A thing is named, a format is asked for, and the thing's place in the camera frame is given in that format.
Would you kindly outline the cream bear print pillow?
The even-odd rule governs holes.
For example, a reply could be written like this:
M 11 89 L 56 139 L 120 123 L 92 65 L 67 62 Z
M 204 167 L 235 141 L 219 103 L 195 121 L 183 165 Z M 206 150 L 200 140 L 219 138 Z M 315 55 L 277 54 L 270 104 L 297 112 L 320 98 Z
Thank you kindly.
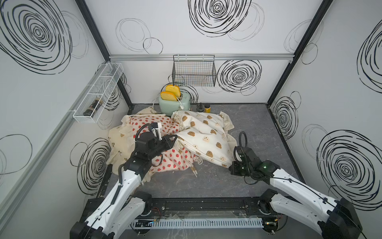
M 177 142 L 186 150 L 203 161 L 224 168 L 232 165 L 237 141 L 228 133 L 234 129 L 229 115 L 179 110 L 171 119 L 180 124 Z

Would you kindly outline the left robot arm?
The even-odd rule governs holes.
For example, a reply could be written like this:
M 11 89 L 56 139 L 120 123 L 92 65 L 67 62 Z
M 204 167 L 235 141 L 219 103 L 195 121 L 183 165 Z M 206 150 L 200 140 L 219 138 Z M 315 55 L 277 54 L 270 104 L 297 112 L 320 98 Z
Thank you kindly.
M 140 215 L 151 211 L 151 195 L 136 191 L 152 167 L 152 160 L 172 149 L 177 135 L 160 136 L 158 132 L 136 135 L 135 149 L 119 167 L 118 182 L 102 203 L 84 222 L 71 228 L 71 239 L 118 239 Z

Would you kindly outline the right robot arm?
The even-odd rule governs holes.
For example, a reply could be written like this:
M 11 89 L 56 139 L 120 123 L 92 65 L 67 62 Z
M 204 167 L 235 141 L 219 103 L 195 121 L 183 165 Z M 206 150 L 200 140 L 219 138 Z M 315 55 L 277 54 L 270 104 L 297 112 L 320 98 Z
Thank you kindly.
M 324 239 L 357 239 L 363 234 L 354 206 L 334 199 L 292 177 L 272 161 L 262 161 L 249 147 L 236 146 L 232 175 L 250 177 L 271 186 L 258 200 L 264 215 L 286 215 L 310 227 Z

